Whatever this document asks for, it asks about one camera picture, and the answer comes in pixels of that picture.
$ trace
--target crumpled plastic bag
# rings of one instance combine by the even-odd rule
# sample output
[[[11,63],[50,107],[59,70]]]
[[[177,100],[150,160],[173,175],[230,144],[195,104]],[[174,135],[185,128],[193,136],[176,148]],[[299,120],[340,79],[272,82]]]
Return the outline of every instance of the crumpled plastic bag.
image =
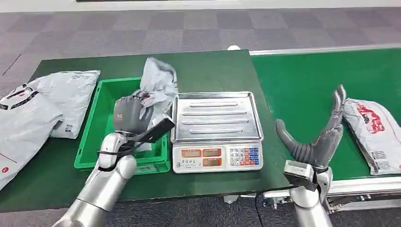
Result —
[[[0,190],[33,158],[61,119],[62,112],[27,84],[0,99]]]
[[[133,96],[141,99],[143,108],[140,112],[142,119],[145,110],[153,106],[153,114],[150,118],[148,129],[156,125],[157,118],[166,114],[178,95],[177,73],[175,69],[162,61],[153,57],[146,60],[142,78],[140,79],[140,89],[136,90]],[[151,150],[150,144],[143,144],[138,150]]]
[[[99,70],[61,71],[37,78],[28,85],[49,98],[63,113],[51,137],[76,139],[95,89]]]

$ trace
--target green plastic crate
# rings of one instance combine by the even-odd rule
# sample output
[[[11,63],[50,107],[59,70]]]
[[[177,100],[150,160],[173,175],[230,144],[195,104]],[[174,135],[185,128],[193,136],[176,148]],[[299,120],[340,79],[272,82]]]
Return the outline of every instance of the green plastic crate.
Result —
[[[96,88],[95,97],[85,126],[81,143],[79,144],[74,167],[81,171],[92,170],[96,164],[104,137],[114,132],[113,109],[114,103],[122,96],[128,96],[139,88],[140,78],[105,79]],[[151,151],[135,154],[137,160],[136,175],[164,173],[170,170],[168,155],[168,139],[164,135],[152,144]]]

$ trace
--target scale keypad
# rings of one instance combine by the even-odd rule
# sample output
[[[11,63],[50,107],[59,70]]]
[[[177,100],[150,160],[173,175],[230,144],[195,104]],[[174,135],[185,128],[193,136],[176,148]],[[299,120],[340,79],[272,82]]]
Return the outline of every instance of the scale keypad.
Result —
[[[259,165],[259,148],[231,148],[231,166]]]

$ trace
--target digital weighing scale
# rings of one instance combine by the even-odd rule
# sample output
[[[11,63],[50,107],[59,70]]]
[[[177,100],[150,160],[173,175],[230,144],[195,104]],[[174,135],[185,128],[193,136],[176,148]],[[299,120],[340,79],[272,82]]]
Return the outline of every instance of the digital weighing scale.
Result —
[[[251,92],[180,93],[172,116],[174,172],[263,167],[263,132]]]

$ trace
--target package with red print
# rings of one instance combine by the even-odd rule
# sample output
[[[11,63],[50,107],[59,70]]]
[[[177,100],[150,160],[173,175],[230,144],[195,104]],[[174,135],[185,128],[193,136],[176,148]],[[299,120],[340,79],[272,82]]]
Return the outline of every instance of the package with red print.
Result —
[[[344,117],[370,166],[370,174],[401,173],[401,130],[386,108],[376,102],[349,98]]]

